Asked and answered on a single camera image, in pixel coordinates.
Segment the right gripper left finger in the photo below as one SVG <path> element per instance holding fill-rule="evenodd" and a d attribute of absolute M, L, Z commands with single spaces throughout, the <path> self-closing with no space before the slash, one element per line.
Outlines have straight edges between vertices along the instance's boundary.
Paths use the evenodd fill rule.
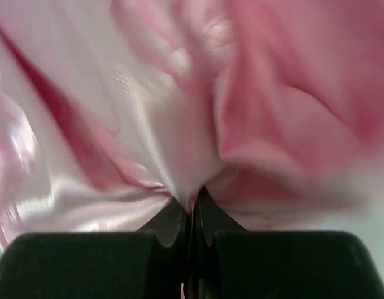
<path fill-rule="evenodd" d="M 189 217 L 183 206 L 172 197 L 168 204 L 137 232 L 152 233 L 166 248 L 185 248 L 188 240 Z"/>

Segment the pink pillowcase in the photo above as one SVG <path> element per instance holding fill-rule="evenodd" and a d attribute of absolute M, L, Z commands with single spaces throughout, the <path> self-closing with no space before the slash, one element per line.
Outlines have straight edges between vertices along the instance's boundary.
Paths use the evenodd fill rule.
<path fill-rule="evenodd" d="M 249 227 L 384 192 L 384 1 L 0 1 L 0 250 L 199 189 Z"/>

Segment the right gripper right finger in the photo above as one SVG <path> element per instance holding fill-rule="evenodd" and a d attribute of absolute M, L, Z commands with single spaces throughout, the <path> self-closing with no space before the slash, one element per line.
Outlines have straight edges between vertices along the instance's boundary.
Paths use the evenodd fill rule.
<path fill-rule="evenodd" d="M 219 231 L 246 231 L 215 203 L 206 187 L 198 193 L 193 219 L 197 245 L 201 248 L 210 247 Z"/>

